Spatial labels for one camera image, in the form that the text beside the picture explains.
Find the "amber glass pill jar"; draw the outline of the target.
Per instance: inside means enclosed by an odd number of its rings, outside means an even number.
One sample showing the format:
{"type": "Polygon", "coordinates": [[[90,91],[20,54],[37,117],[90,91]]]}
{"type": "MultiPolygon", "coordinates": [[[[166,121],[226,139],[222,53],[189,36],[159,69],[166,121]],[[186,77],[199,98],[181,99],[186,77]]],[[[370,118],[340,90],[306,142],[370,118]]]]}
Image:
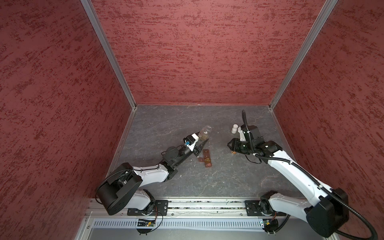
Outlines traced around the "amber glass pill jar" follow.
{"type": "Polygon", "coordinates": [[[206,125],[205,127],[203,127],[203,129],[198,134],[199,140],[202,142],[208,140],[210,137],[211,131],[212,131],[211,126],[206,125]]]}

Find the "brown pill organizer strip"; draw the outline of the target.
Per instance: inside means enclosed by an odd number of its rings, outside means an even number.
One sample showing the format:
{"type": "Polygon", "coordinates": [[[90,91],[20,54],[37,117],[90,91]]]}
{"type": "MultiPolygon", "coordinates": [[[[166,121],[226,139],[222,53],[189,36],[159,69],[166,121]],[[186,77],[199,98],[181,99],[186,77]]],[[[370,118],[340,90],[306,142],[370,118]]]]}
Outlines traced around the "brown pill organizer strip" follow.
{"type": "Polygon", "coordinates": [[[206,168],[212,167],[212,160],[211,160],[211,154],[208,149],[203,149],[203,156],[198,157],[198,161],[200,163],[204,163],[206,168]]]}

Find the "white pill bottle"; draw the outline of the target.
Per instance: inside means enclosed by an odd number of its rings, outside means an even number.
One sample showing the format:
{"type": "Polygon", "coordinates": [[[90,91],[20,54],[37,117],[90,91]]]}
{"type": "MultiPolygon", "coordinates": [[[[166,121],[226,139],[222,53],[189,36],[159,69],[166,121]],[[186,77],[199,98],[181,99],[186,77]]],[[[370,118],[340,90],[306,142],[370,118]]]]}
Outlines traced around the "white pill bottle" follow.
{"type": "Polygon", "coordinates": [[[234,124],[232,129],[231,129],[231,133],[236,134],[238,132],[238,128],[239,128],[239,126],[237,124],[234,124]]]}

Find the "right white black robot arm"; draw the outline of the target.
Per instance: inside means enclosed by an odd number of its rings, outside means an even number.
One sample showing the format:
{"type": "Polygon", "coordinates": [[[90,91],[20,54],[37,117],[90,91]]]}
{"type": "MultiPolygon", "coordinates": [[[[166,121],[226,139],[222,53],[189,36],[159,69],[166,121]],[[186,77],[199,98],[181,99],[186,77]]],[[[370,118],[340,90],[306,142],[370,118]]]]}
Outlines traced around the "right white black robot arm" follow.
{"type": "Polygon", "coordinates": [[[265,142],[255,126],[234,125],[232,133],[239,133],[228,147],[234,153],[255,156],[289,180],[305,197],[303,200],[284,196],[277,191],[270,191],[261,196],[259,210],[264,216],[283,213],[309,224],[320,236],[330,237],[349,220],[346,207],[349,199],[345,191],[333,189],[324,184],[297,164],[273,141],[265,142]]]}

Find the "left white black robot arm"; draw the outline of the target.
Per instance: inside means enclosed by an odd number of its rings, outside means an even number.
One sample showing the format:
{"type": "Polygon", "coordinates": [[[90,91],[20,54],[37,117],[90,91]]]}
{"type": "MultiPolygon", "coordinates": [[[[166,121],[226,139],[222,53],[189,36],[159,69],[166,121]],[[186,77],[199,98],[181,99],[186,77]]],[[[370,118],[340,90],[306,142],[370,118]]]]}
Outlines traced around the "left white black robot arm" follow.
{"type": "Polygon", "coordinates": [[[209,137],[197,133],[188,135],[184,143],[162,152],[162,160],[150,167],[133,167],[123,163],[110,173],[97,187],[95,200],[112,216],[124,208],[142,211],[144,215],[155,212],[156,199],[145,186],[171,180],[177,168],[191,155],[199,156],[209,137]]]}

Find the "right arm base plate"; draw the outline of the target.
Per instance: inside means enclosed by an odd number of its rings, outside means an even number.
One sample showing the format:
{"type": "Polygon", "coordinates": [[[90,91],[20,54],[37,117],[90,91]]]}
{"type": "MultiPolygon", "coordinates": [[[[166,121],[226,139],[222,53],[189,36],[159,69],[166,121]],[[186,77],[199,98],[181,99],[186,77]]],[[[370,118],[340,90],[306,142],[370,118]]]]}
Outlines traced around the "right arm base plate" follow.
{"type": "Polygon", "coordinates": [[[249,217],[285,217],[287,215],[274,211],[266,200],[245,201],[245,208],[249,217]]]}

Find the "aluminium front rail frame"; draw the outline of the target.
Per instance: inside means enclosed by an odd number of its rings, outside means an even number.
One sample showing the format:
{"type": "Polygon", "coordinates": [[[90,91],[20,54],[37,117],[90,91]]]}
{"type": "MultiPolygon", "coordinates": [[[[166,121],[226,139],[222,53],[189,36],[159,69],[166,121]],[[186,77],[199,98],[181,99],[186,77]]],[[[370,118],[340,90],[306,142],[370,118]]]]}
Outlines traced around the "aluminium front rail frame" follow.
{"type": "MultiPolygon", "coordinates": [[[[168,200],[167,215],[163,216],[167,219],[192,219],[192,218],[212,218],[212,219],[271,219],[273,217],[249,217],[247,216],[245,201],[256,201],[259,198],[231,198],[231,197],[218,197],[218,198],[181,198],[169,197],[159,198],[160,200],[168,200]]],[[[98,204],[95,200],[91,200],[88,208],[86,209],[86,218],[147,218],[152,219],[156,216],[128,216],[128,207],[119,211],[115,215],[108,215],[105,208],[98,204]]]]}

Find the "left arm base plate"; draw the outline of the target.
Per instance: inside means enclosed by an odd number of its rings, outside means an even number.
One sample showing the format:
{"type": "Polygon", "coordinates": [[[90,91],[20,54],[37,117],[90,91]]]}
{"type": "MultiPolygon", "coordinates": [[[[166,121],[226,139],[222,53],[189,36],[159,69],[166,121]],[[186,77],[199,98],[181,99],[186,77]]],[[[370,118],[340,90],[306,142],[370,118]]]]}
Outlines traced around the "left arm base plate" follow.
{"type": "Polygon", "coordinates": [[[168,211],[168,200],[155,200],[151,201],[148,206],[143,210],[129,208],[127,211],[128,216],[166,216],[168,211]]]}

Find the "right aluminium corner post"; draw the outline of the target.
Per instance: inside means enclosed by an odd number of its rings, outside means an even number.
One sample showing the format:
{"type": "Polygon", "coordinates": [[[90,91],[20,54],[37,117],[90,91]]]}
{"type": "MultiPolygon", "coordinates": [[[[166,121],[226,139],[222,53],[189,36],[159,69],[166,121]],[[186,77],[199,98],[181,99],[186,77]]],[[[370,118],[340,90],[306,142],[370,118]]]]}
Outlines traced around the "right aluminium corner post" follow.
{"type": "Polygon", "coordinates": [[[308,51],[310,50],[311,46],[313,45],[314,41],[316,40],[317,36],[319,35],[320,31],[322,30],[324,24],[326,23],[327,19],[331,15],[334,7],[338,3],[338,0],[326,0],[324,5],[322,6],[318,16],[316,17],[309,33],[307,34],[303,44],[301,45],[300,50],[298,51],[291,67],[289,68],[287,74],[285,75],[280,87],[278,88],[275,96],[271,100],[271,103],[269,104],[269,109],[271,112],[274,111],[276,108],[279,100],[283,96],[285,90],[287,89],[288,85],[290,84],[291,80],[293,79],[295,73],[297,72],[298,68],[300,67],[302,61],[306,57],[308,51]]]}

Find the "aluminium corner post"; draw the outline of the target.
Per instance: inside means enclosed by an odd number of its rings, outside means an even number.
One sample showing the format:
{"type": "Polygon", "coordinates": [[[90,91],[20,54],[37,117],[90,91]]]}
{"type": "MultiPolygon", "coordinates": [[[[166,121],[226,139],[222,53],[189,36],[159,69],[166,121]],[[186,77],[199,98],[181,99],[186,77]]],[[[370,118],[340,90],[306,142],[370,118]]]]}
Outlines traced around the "aluminium corner post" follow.
{"type": "Polygon", "coordinates": [[[279,100],[283,96],[285,90],[287,89],[288,85],[290,84],[291,80],[293,79],[295,73],[297,72],[298,68],[300,67],[302,61],[306,57],[308,51],[310,50],[311,46],[313,45],[314,41],[316,40],[317,36],[319,35],[320,31],[322,30],[324,24],[326,23],[327,19],[331,15],[334,7],[338,3],[338,0],[326,0],[324,5],[322,6],[318,16],[316,17],[309,33],[307,34],[303,44],[301,45],[300,50],[298,51],[291,67],[289,68],[287,74],[285,75],[280,87],[278,88],[275,96],[271,100],[271,103],[269,104],[269,109],[271,112],[274,111],[276,108],[279,100]]]}
{"type": "Polygon", "coordinates": [[[90,0],[81,0],[81,3],[83,5],[83,8],[93,26],[93,29],[104,49],[104,52],[111,64],[112,69],[114,70],[114,73],[123,89],[123,92],[127,98],[127,100],[130,103],[131,108],[135,111],[137,108],[136,101],[134,100],[133,94],[128,86],[128,83],[126,81],[126,78],[123,74],[123,71],[121,70],[121,67],[117,61],[117,58],[112,50],[112,47],[107,39],[107,36],[105,34],[105,31],[103,30],[103,27],[101,25],[101,22],[97,16],[96,10],[92,4],[92,1],[90,0]]]}

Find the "left aluminium corner post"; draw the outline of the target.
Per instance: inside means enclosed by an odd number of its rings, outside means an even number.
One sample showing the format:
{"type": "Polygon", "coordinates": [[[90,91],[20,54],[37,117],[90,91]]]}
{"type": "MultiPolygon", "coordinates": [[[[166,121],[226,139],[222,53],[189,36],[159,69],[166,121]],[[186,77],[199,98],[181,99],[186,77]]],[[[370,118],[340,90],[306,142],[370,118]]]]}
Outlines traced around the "left aluminium corner post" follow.
{"type": "Polygon", "coordinates": [[[105,31],[103,30],[103,27],[101,25],[101,22],[97,16],[96,10],[92,4],[92,1],[90,0],[81,0],[81,3],[83,5],[83,8],[93,26],[93,29],[104,49],[104,52],[111,64],[112,69],[114,70],[114,73],[123,89],[123,92],[127,98],[127,100],[130,103],[131,108],[135,111],[137,108],[136,101],[134,100],[133,94],[128,86],[128,83],[126,81],[126,78],[123,74],[123,71],[121,70],[121,67],[117,61],[117,58],[112,50],[112,47],[107,39],[107,36],[105,34],[105,31]]]}

